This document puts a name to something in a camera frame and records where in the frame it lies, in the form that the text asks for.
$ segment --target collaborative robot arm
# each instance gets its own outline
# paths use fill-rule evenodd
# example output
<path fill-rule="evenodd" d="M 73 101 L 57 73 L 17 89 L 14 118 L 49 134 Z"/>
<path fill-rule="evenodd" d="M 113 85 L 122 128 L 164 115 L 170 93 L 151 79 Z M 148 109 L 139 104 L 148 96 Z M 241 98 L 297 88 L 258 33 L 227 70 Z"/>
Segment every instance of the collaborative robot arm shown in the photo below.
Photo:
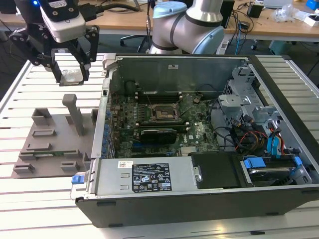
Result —
<path fill-rule="evenodd" d="M 86 22 L 96 19 L 107 9 L 124 7 L 138 11 L 139 7 L 125 4 L 78 5 L 78 0 L 14 0 L 26 27 L 16 30 L 11 41 L 34 65 L 43 65 L 51 71 L 61 86 L 82 85 L 89 78 L 91 62 L 96 61 L 99 27 L 87 27 Z M 78 38 L 84 36 L 90 43 L 85 52 Z M 61 72 L 54 59 L 56 49 L 68 49 L 79 62 L 77 71 Z"/>
<path fill-rule="evenodd" d="M 182 2 L 163 2 L 153 14 L 153 44 L 150 53 L 213 54 L 224 37 L 220 13 L 222 0 L 194 0 L 187 9 Z"/>

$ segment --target slotted aluminum table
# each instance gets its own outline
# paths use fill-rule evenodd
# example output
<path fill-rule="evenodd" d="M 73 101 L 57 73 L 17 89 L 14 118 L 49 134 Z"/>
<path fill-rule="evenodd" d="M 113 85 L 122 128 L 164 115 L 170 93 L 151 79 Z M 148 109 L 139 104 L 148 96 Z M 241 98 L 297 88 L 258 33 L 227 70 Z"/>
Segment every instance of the slotted aluminum table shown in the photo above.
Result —
<path fill-rule="evenodd" d="M 98 229 L 91 225 L 70 199 L 70 177 L 1 179 L 11 175 L 13 164 L 17 161 L 19 150 L 22 149 L 32 125 L 31 114 L 35 107 L 48 107 L 51 114 L 66 114 L 67 109 L 61 103 L 65 93 L 77 95 L 77 106 L 84 113 L 89 113 L 91 109 L 98 107 L 104 78 L 101 74 L 102 56 L 100 54 L 98 61 L 92 64 L 90 80 L 84 86 L 59 87 L 52 75 L 43 67 L 35 67 L 27 62 L 2 100 L 0 104 L 1 239 L 318 238 L 319 201 L 307 203 L 284 216 Z M 260 57 L 267 67 L 270 58 L 263 60 L 264 58 Z M 77 67 L 77 62 L 69 54 L 59 54 L 56 59 L 62 69 Z M 299 79 L 305 79 L 301 72 L 297 73 L 300 75 Z M 307 84 L 291 76 L 291 82 L 295 83 L 289 84 L 291 88 L 288 89 L 286 86 L 288 84 L 283 79 L 290 77 L 278 78 L 276 82 L 282 87 L 289 101 L 294 102 L 295 97 L 298 97 L 304 104 L 297 103 L 295 107 L 302 106 L 301 108 L 305 109 L 306 106 L 310 108 L 315 106 L 311 111 L 313 114 L 305 117 L 313 116 L 313 119 L 317 119 L 319 108 L 316 105 L 318 101 L 316 96 L 308 97 L 310 101 L 302 97 L 312 92 L 308 92 L 306 88 L 301 90 Z M 252 236 L 251 231 L 262 231 L 265 235 Z"/>

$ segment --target warning label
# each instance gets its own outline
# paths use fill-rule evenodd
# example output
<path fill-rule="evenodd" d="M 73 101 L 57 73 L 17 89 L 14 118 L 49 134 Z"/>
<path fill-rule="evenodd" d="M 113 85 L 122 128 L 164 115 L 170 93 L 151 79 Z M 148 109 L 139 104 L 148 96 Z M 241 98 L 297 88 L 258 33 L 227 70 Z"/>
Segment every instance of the warning label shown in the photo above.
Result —
<path fill-rule="evenodd" d="M 171 191 L 168 163 L 133 164 L 132 179 L 135 193 Z"/>

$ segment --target wooden desk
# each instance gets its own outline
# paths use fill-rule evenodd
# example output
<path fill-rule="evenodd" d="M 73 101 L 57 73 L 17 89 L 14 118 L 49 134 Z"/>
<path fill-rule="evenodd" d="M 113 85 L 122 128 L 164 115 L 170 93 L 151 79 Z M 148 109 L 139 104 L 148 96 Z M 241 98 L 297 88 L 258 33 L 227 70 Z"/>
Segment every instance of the wooden desk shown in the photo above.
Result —
<path fill-rule="evenodd" d="M 100 4 L 102 1 L 98 0 L 80 0 L 80 4 L 90 2 L 92 4 Z M 125 2 L 125 4 L 134 5 L 133 3 Z M 146 12 L 147 5 L 141 6 L 140 12 L 117 13 L 105 11 L 104 15 L 96 20 L 90 21 L 88 25 L 98 25 L 101 29 L 101 34 L 137 34 L 146 35 Z M 24 20 L 21 16 L 14 14 L 1 14 L 0 19 L 9 27 L 23 27 Z M 0 22 L 0 30 L 6 28 Z"/>
<path fill-rule="evenodd" d="M 236 0 L 234 9 L 247 0 Z M 300 10 L 310 11 L 305 6 L 305 2 L 295 2 L 295 7 Z M 101 28 L 101 34 L 137 34 L 146 35 L 146 9 L 147 6 L 141 6 L 141 12 L 130 13 L 115 13 L 106 11 L 103 16 L 97 18 L 94 21 L 88 22 L 88 24 L 96 24 Z M 247 7 L 244 7 L 241 11 L 246 12 Z M 318 41 L 319 39 L 319 27 L 310 27 L 304 22 L 295 20 L 295 22 L 280 22 L 276 23 L 271 13 L 274 10 L 265 9 L 262 11 L 259 18 L 253 18 L 254 29 L 247 35 L 248 39 L 260 39 L 260 40 L 289 40 L 289 41 Z M 240 20 L 250 21 L 243 14 L 239 14 Z M 22 27 L 24 21 L 21 17 L 0 14 L 0 19 L 4 21 L 9 27 Z M 0 24 L 0 30 L 5 30 L 5 27 Z M 231 38 L 235 31 L 235 21 L 232 17 L 225 29 L 225 39 Z"/>
<path fill-rule="evenodd" d="M 236 0 L 234 9 L 238 5 L 247 2 L 246 0 Z M 294 2 L 295 8 L 299 10 L 313 12 L 306 7 L 305 1 Z M 247 7 L 241 9 L 241 12 L 247 13 Z M 272 9 L 264 9 L 259 18 L 252 18 L 254 21 L 253 30 L 247 35 L 248 39 L 258 40 L 289 40 L 289 41 L 318 41 L 319 27 L 310 27 L 306 23 L 296 20 L 294 22 L 275 22 L 272 18 Z M 243 14 L 238 14 L 240 20 L 251 22 Z M 232 17 L 225 30 L 226 35 L 232 34 L 235 28 L 235 20 Z"/>

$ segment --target cable on desk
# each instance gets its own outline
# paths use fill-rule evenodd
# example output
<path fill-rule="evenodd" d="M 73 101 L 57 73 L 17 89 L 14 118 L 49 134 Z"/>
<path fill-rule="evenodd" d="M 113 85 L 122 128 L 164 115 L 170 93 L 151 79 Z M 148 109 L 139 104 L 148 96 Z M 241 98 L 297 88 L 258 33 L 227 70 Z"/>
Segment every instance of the cable on desk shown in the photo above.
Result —
<path fill-rule="evenodd" d="M 311 69 L 309 70 L 307 76 L 310 75 L 310 73 L 313 71 L 313 69 L 316 67 L 316 65 L 319 63 L 319 60 L 311 67 Z"/>
<path fill-rule="evenodd" d="M 238 46 L 239 46 L 239 42 L 240 42 L 240 34 L 241 34 L 241 26 L 239 25 L 239 40 L 238 40 L 238 42 L 237 42 L 237 47 L 236 47 L 235 55 L 237 55 L 237 52 L 238 52 Z"/>
<path fill-rule="evenodd" d="M 131 6 L 131 5 L 127 5 L 127 4 L 122 4 L 122 3 L 110 3 L 110 4 L 107 4 L 107 5 L 102 5 L 106 2 L 108 2 L 108 0 L 102 2 L 100 4 L 100 6 L 102 6 L 102 9 L 103 11 L 113 11 L 113 12 L 127 12 L 127 11 L 141 11 L 141 7 L 138 3 L 137 0 L 133 0 L 135 5 L 136 6 Z M 125 10 L 111 10 L 112 8 L 117 8 L 117 7 L 120 7 L 120 8 L 125 8 Z"/>
<path fill-rule="evenodd" d="M 2 21 L 2 20 L 0 19 L 0 22 L 1 22 L 10 32 L 13 32 L 13 31 L 4 23 L 4 21 Z"/>
<path fill-rule="evenodd" d="M 244 8 L 246 6 L 250 6 L 251 3 L 252 3 L 252 1 L 243 2 L 243 3 L 238 5 L 237 10 L 241 10 L 242 8 Z"/>
<path fill-rule="evenodd" d="M 254 29 L 254 21 L 252 20 L 252 18 L 250 17 L 250 16 L 248 16 L 246 13 L 244 13 L 244 12 L 241 12 L 241 11 L 237 11 L 237 10 L 233 10 L 234 12 L 236 12 L 236 13 L 241 13 L 241 14 L 243 14 L 245 17 L 247 17 L 250 21 L 251 21 L 251 29 L 248 29 L 247 31 L 243 31 L 243 30 L 241 30 L 241 32 L 242 33 L 249 33 L 249 32 L 251 32 L 253 29 Z"/>
<path fill-rule="evenodd" d="M 148 9 L 147 9 L 147 17 L 146 17 L 146 34 L 148 37 L 148 45 L 149 45 L 149 49 L 151 48 L 151 28 L 152 28 L 152 24 L 151 24 L 151 18 L 150 18 L 150 8 L 151 8 L 151 0 L 148 0 Z"/>

